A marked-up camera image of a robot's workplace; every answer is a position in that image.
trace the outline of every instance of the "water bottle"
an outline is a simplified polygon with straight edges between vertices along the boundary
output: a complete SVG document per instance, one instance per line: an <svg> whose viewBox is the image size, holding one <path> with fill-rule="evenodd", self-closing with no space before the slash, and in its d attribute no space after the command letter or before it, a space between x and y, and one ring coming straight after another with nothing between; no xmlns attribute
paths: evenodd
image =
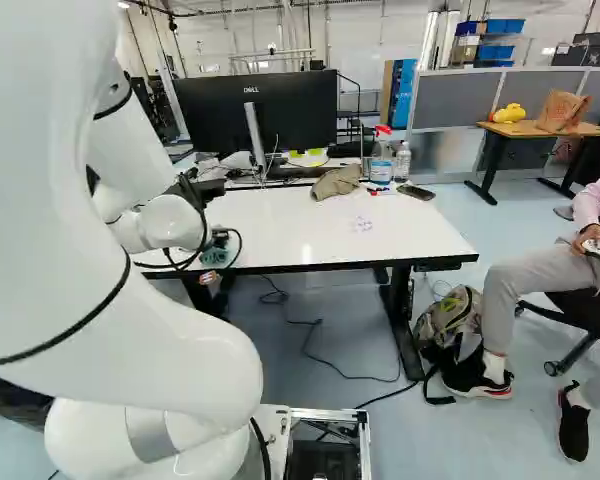
<svg viewBox="0 0 600 480"><path fill-rule="evenodd" d="M411 150L409 150L409 142L402 140L396 152L393 181L396 183L406 182L409 179L409 168L411 168Z"/></svg>
<svg viewBox="0 0 600 480"><path fill-rule="evenodd" d="M373 146L369 165L369 180L376 185L387 186L391 183L393 162L389 146L390 135L391 128L386 125L376 126L376 143Z"/></svg>

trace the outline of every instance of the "black sneaker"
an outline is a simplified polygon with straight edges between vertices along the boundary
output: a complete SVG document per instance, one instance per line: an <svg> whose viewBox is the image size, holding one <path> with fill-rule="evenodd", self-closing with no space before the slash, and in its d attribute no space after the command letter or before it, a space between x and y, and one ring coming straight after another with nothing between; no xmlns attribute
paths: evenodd
<svg viewBox="0 0 600 480"><path fill-rule="evenodd" d="M578 405L571 405L567 394L580 384L576 381L558 392L558 406L562 411L558 429L558 445L560 451L574 462L584 462L589 453L589 414L590 410Z"/></svg>
<svg viewBox="0 0 600 480"><path fill-rule="evenodd" d="M504 372L504 383L497 384L484 376L486 366L482 361L483 349L476 349L469 357L454 368L442 373L442 383L454 395L460 397L487 397L508 400L513 396L511 380L513 374Z"/></svg>

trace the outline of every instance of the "backpack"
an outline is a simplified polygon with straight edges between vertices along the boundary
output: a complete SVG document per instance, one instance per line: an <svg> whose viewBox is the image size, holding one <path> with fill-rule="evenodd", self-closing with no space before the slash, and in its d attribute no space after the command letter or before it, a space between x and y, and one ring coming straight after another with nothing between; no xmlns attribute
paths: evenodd
<svg viewBox="0 0 600 480"><path fill-rule="evenodd" d="M458 285L444 298L433 303L418 317L413 338L420 356L431 364L423 380L422 391L430 405L455 403L452 396L432 398L429 380L437 372L442 375L469 356L478 346L482 294Z"/></svg>

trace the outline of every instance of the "black monitor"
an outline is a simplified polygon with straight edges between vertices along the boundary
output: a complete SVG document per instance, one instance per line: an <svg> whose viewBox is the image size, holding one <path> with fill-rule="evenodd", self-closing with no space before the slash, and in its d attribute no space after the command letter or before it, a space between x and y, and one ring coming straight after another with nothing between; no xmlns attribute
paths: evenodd
<svg viewBox="0 0 600 480"><path fill-rule="evenodd" d="M256 107L260 137L270 153L336 142L338 82L335 70L184 78L174 82L194 147L233 153L251 150L244 110Z"/></svg>

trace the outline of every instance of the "yellow toy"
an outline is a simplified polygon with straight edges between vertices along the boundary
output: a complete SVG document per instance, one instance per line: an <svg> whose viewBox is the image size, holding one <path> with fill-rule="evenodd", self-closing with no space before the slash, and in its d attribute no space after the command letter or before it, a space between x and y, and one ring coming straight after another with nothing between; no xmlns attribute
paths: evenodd
<svg viewBox="0 0 600 480"><path fill-rule="evenodd" d="M496 113L489 115L490 122L515 123L527 116L527 112L519 103L510 103L506 108L501 108Z"/></svg>

